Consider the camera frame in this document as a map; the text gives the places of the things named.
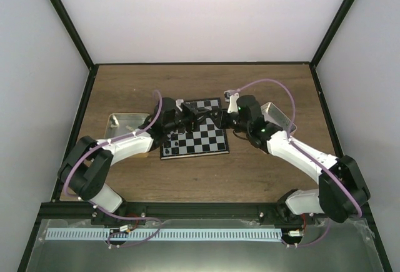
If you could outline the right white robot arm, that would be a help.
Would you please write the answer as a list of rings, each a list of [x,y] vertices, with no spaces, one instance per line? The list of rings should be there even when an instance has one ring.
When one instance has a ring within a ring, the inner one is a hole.
[[[317,189],[293,189],[281,198],[278,218],[291,224],[301,214],[324,214],[337,223],[361,217],[371,194],[355,159],[318,151],[291,136],[290,125],[270,120],[268,110],[252,95],[224,93],[228,107],[213,114],[217,126],[244,133],[256,149],[293,165],[317,185]]]

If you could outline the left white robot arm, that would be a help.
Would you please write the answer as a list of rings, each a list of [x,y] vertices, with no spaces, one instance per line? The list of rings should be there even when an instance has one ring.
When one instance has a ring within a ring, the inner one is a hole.
[[[75,197],[104,210],[113,224],[123,223],[128,209],[123,198],[106,184],[110,167],[137,154],[146,154],[163,144],[177,130],[193,131],[203,115],[184,101],[162,98],[138,128],[113,138],[95,140],[82,137],[63,161],[58,177]]]

